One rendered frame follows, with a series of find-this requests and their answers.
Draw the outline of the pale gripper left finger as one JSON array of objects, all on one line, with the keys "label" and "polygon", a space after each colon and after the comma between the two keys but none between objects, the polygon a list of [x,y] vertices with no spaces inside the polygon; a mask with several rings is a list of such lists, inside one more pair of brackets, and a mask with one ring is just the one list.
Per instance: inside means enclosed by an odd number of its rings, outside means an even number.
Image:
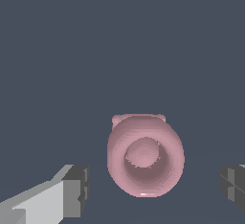
[{"label": "pale gripper left finger", "polygon": [[50,181],[0,203],[0,224],[59,224],[81,217],[90,190],[90,167],[65,165]]}]

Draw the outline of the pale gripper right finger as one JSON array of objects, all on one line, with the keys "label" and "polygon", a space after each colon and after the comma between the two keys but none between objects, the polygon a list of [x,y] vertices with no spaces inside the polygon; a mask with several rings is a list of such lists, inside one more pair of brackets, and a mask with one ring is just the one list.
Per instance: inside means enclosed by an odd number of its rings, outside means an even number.
[{"label": "pale gripper right finger", "polygon": [[245,213],[245,165],[221,166],[219,174],[222,193]]}]

